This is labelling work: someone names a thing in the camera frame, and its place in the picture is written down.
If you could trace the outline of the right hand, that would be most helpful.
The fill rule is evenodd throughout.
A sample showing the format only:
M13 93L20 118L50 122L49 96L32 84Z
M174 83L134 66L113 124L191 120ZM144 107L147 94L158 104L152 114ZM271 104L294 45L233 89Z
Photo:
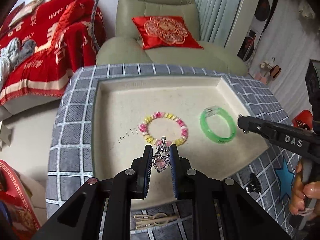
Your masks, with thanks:
M319 199L320 189L319 181L311 182L304 185L302 183L302 162L299 161L296 167L296 177L293 184L291 200L289 204L289 211L293 215L298 215L299 211L303 211L305 208L304 199L308 197L310 199L316 199L317 203L313 210L313 213L309 216L309 220L312 220L319 216Z

